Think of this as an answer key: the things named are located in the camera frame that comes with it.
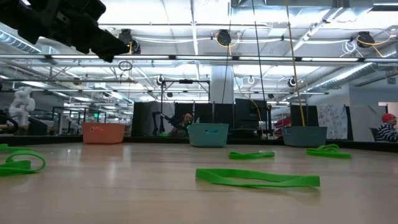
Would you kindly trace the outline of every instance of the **green resistance band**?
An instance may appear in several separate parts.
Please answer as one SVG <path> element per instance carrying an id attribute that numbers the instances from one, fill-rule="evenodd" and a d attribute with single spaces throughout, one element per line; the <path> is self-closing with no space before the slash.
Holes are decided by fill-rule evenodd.
<path id="1" fill-rule="evenodd" d="M 39 158 L 43 164 L 39 169 L 33 170 L 31 169 L 31 161 L 23 160 L 23 161 L 14 161 L 13 158 L 16 156 L 34 156 Z M 0 165 L 0 176 L 9 176 L 9 175 L 17 175 L 17 174 L 34 174 L 42 171 L 45 168 L 45 160 L 42 155 L 37 152 L 22 150 L 13 152 L 7 159 L 6 163 Z"/>
<path id="2" fill-rule="evenodd" d="M 336 144 L 330 144 L 327 146 L 320 146 L 318 149 L 307 149 L 305 153 L 309 156 L 323 156 L 323 157 L 334 157 L 342 159 L 351 159 L 351 154 L 339 152 L 339 147 Z"/>
<path id="3" fill-rule="evenodd" d="M 228 177 L 265 180 L 274 183 L 244 183 L 228 179 Z M 319 176 L 309 175 L 278 175 L 251 170 L 237 169 L 197 169 L 196 178 L 212 184 L 222 184 L 235 187 L 320 187 Z"/>
<path id="4" fill-rule="evenodd" d="M 275 157 L 274 152 L 257 152 L 257 153 L 238 153 L 238 152 L 230 152 L 229 153 L 229 158 L 230 159 L 258 159 L 258 158 L 264 158 L 264 157 Z"/>
<path id="5" fill-rule="evenodd" d="M 9 147 L 7 144 L 0 144 L 0 152 L 16 152 L 16 151 L 29 151 L 26 147 Z"/>

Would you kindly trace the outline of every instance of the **person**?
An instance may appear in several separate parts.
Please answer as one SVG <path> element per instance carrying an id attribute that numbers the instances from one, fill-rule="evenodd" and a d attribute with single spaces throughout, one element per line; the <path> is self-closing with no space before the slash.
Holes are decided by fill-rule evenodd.
<path id="1" fill-rule="evenodd" d="M 193 116 L 191 113 L 186 113 L 183 116 L 183 121 L 180 123 L 180 127 L 173 127 L 173 130 L 169 132 L 170 137 L 188 137 L 187 126 L 190 125 Z"/>
<path id="2" fill-rule="evenodd" d="M 394 129 L 397 124 L 397 117 L 388 113 L 383 115 L 381 119 L 383 123 L 377 130 L 376 141 L 397 142 L 398 132 Z"/>

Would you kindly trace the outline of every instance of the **ceiling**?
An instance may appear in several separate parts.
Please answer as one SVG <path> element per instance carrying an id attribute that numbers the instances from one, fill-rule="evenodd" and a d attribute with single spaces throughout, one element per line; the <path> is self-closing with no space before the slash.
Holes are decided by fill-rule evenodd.
<path id="1" fill-rule="evenodd" d="M 283 10 L 268 10 L 262 12 L 261 7 L 256 7 L 256 29 L 252 11 L 242 12 L 233 16 L 228 15 L 227 0 L 103 0 L 107 10 L 99 19 L 99 26 L 118 35 L 121 29 L 131 29 L 132 36 L 141 45 L 142 55 L 222 55 L 228 54 L 228 48 L 221 47 L 214 36 L 220 29 L 229 29 L 233 40 L 230 54 L 232 56 L 283 56 L 291 57 L 291 46 L 289 42 L 289 30 L 287 28 L 287 16 L 285 8 Z M 310 32 L 308 40 L 303 41 L 294 50 L 296 57 L 379 57 L 376 51 L 370 47 L 362 49 L 357 47 L 355 50 L 347 41 L 356 37 L 359 31 L 368 31 L 376 42 L 389 40 L 385 44 L 378 45 L 379 50 L 383 50 L 389 45 L 395 44 L 395 36 L 398 34 L 398 12 L 379 12 L 362 10 L 357 13 L 356 9 L 347 9 L 338 17 L 322 24 L 322 18 L 327 15 L 328 7 L 305 7 L 297 10 L 292 8 L 290 21 L 292 24 L 293 46 L 296 46 L 304 35 Z M 15 30 L 10 29 L 4 24 L 0 24 L 0 30 L 17 37 Z M 79 54 L 75 49 L 59 44 L 56 41 L 42 38 L 35 45 L 42 49 L 42 53 L 48 53 L 52 49 L 57 54 Z M 26 54 L 9 44 L 0 41 L 0 54 Z M 58 79 L 81 79 L 102 80 L 126 80 L 131 78 L 137 80 L 133 83 L 107 83 L 97 84 L 103 89 L 108 90 L 158 90 L 156 79 L 162 75 L 166 80 L 192 79 L 209 80 L 213 63 L 195 62 L 180 63 L 175 61 L 156 61 L 156 66 L 148 66 L 152 62 L 133 61 L 133 68 L 123 72 L 117 66 L 107 67 L 106 63 L 99 60 L 59 60 L 59 66 L 53 66 L 40 60 L 11 60 L 18 63 L 20 67 L 28 67 L 36 75 L 29 75 L 29 78 L 48 78 L 50 67 L 52 75 L 59 73 Z M 0 62 L 2 68 L 10 68 L 10 60 Z M 80 66 L 79 63 L 97 63 L 102 66 Z M 237 78 L 238 85 L 242 91 L 261 90 L 260 69 L 255 63 L 232 63 L 228 66 L 233 67 L 233 72 Z M 302 86 L 311 85 L 321 78 L 331 74 L 341 68 L 340 63 L 325 64 L 303 64 L 298 63 L 296 67 L 297 76 L 302 80 Z M 27 72 L 23 69 L 21 73 L 8 73 L 8 78 L 28 78 Z M 293 91 L 288 87 L 287 80 L 294 75 L 292 65 L 284 63 L 264 63 L 261 67 L 263 74 L 264 91 Z M 47 87 L 54 89 L 54 83 L 47 83 Z M 58 83 L 57 89 L 84 89 L 95 88 L 94 84 L 74 85 L 71 83 Z M 198 84 L 174 84 L 169 90 L 203 90 L 207 87 Z M 67 96 L 76 96 L 73 93 L 64 93 Z M 148 101 L 159 99 L 158 93 L 121 93 L 123 99 L 131 101 Z M 114 103 L 117 98 L 103 98 L 99 92 L 83 95 L 91 98 L 93 102 Z M 262 98 L 262 94 L 252 94 L 252 98 Z M 206 93 L 184 93 L 177 94 L 170 100 L 205 100 Z M 82 101 L 72 98 L 72 101 L 82 103 Z"/>

